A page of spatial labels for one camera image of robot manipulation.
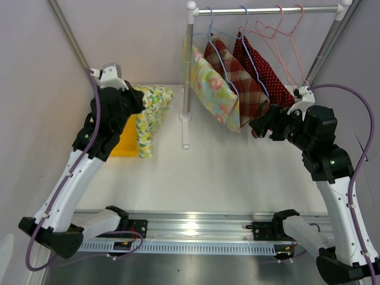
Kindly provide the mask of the lemon print cloth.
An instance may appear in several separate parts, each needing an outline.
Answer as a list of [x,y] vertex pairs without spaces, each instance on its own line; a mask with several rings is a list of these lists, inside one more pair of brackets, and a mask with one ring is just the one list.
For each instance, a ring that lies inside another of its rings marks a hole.
[[133,85],[144,93],[142,102],[145,109],[136,115],[138,157],[142,159],[153,155],[153,138],[164,122],[174,92],[162,85]]

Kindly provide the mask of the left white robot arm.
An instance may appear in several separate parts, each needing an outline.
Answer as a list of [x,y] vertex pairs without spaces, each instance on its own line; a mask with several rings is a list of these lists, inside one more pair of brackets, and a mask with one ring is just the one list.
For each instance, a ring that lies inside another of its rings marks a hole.
[[91,111],[72,144],[65,171],[41,209],[23,217],[19,229],[61,258],[72,257],[88,239],[129,230],[129,214],[108,206],[82,225],[72,223],[74,211],[91,180],[119,143],[130,116],[141,113],[144,93],[132,87],[97,88]]

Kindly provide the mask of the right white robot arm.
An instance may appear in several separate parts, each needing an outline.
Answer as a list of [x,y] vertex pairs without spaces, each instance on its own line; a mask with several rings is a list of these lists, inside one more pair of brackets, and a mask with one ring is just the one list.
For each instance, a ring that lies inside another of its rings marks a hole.
[[305,113],[289,112],[272,105],[259,119],[249,123],[259,138],[271,131],[270,139],[293,144],[325,202],[333,239],[291,209],[274,213],[271,233],[277,239],[289,237],[315,259],[327,284],[343,284],[379,275],[379,255],[369,239],[360,210],[354,205],[354,170],[348,153],[335,144],[337,119],[332,109],[311,106]]

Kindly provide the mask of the red polka dot skirt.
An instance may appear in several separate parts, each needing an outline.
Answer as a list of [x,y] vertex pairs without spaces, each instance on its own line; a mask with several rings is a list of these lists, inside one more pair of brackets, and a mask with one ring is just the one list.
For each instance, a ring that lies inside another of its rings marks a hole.
[[[251,91],[261,90],[264,93],[262,87],[257,83],[255,71],[240,40],[241,35],[241,32],[237,34],[232,59],[228,64],[228,69],[233,73],[233,82],[237,84],[239,91],[248,88]],[[280,81],[269,63],[251,46],[247,38],[245,44],[253,57],[259,77],[269,92],[270,103],[282,107],[291,107],[295,103],[294,96]]]

